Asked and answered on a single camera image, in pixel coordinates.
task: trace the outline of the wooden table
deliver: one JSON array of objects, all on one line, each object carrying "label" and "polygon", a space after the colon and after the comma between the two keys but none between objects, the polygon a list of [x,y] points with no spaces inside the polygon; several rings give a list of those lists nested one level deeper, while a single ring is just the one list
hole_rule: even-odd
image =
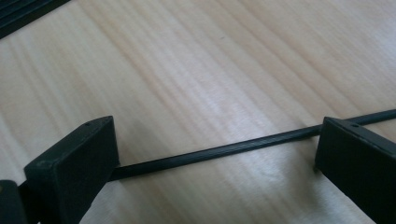
[{"label": "wooden table", "polygon": [[[0,179],[106,115],[126,165],[394,108],[395,10],[74,0],[0,40]],[[317,141],[109,183],[81,223],[372,223],[313,172]]]}]

